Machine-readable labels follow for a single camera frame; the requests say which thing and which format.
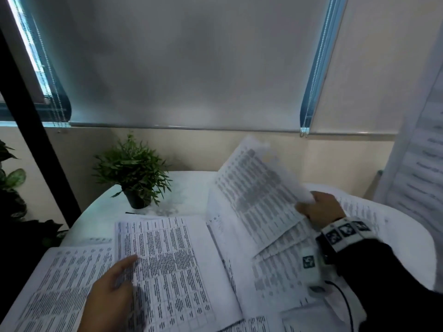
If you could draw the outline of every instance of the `person's left hand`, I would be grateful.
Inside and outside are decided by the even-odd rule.
[[[128,318],[132,302],[132,283],[123,282],[115,288],[117,278],[137,260],[131,255],[114,264],[95,281],[86,300],[78,332],[119,331]]]

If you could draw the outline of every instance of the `black sleeve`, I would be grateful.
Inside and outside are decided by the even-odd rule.
[[[414,279],[385,243],[359,241],[339,251],[335,264],[367,313],[360,331],[441,324],[443,295]]]

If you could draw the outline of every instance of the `hand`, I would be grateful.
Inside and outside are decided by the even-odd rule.
[[[137,260],[132,255],[114,264],[95,281],[86,300],[78,332],[119,331],[126,319],[132,302],[132,283],[123,282],[115,288],[117,278]]]
[[[346,217],[339,202],[331,194],[311,191],[315,204],[298,203],[296,210],[304,214],[314,226],[323,229],[335,220]]]

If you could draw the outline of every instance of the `person's right arm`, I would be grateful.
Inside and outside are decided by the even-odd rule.
[[[298,204],[297,210],[323,229],[346,217],[333,195],[312,192],[315,204]],[[362,324],[369,330],[386,326],[430,323],[443,312],[443,296],[422,286],[403,267],[389,245],[365,239],[347,246],[335,256],[337,272],[355,292],[367,314]]]

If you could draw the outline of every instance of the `white table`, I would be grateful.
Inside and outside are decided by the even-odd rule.
[[[120,190],[120,186],[115,185],[82,213],[69,230],[62,246],[75,246],[92,237],[113,238],[114,223],[119,221],[125,212],[149,216],[205,215],[209,187],[215,174],[208,171],[170,172],[169,176],[173,180],[172,192],[166,191],[165,199],[159,206],[151,205],[141,210],[131,208],[124,194],[111,198]],[[309,190],[346,195],[344,191],[327,185],[305,185]],[[382,208],[394,226],[396,246],[393,249],[398,259],[421,284],[432,289],[437,259],[434,242],[429,232],[400,211],[376,203],[374,206]]]

